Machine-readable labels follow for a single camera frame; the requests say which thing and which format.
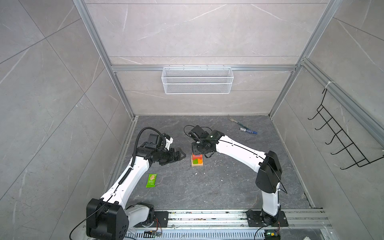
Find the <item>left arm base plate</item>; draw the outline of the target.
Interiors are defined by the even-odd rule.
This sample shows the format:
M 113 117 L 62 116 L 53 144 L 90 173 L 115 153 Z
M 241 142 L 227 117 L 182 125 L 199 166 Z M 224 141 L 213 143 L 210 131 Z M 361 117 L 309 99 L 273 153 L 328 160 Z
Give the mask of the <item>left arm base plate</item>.
M 156 227 L 167 227 L 169 221 L 169 212 L 167 211 L 155 211 L 150 212 L 147 219 L 137 224 L 137 227 L 144 228 L 156 228 Z

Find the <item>natural wood block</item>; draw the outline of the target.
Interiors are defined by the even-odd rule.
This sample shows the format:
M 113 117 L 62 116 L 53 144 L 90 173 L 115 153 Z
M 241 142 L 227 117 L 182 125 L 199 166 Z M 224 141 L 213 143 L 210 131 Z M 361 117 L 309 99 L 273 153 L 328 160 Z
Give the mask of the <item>natural wood block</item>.
M 204 165 L 204 162 L 203 162 L 203 164 L 202 164 L 202 165 L 199 165 L 199 164 L 197 164 L 197 165 L 193 165 L 193 161 L 191 160 L 191 165 L 192 165 L 192 167 L 201 167 L 201 166 L 203 166 L 203 165 Z

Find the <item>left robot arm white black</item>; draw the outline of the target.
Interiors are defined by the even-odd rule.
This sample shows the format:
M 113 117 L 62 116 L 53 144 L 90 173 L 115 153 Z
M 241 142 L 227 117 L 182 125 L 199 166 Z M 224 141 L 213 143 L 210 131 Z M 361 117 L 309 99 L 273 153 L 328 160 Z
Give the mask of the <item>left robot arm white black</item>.
M 173 138 L 156 131 L 141 145 L 135 141 L 129 165 L 111 188 L 100 199 L 91 199 L 87 205 L 86 234 L 97 240 L 122 240 L 136 225 L 151 227 L 156 223 L 155 209 L 151 204 L 127 202 L 141 177 L 157 162 L 159 165 L 183 160 L 186 154 L 172 148 Z

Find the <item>red arch wood block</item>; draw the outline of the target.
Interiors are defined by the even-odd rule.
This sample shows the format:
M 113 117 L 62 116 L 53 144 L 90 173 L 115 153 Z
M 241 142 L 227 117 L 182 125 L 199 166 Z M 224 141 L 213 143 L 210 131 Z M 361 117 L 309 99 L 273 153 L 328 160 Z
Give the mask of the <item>red arch wood block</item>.
M 192 161 L 202 161 L 203 160 L 203 155 L 192 155 Z

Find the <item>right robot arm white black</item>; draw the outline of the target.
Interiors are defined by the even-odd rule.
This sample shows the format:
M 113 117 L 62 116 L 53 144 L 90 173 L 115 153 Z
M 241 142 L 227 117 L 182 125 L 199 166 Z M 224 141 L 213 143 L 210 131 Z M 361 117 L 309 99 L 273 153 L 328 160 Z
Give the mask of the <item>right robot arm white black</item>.
M 262 191 L 263 206 L 261 221 L 271 226 L 278 222 L 281 212 L 279 190 L 282 187 L 282 167 L 275 152 L 260 152 L 242 145 L 224 133 L 214 130 L 210 133 L 196 125 L 186 133 L 193 139 L 193 153 L 196 155 L 220 153 L 227 155 L 257 173 L 256 186 Z

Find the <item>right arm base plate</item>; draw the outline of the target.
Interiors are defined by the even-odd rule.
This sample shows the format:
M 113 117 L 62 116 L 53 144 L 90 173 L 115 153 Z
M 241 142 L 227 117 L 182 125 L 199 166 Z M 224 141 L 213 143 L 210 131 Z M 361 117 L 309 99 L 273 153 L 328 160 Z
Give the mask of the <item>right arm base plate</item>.
M 248 210 L 245 212 L 249 227 L 288 227 L 289 223 L 283 211 L 278 211 L 276 216 L 271 216 L 261 211 Z

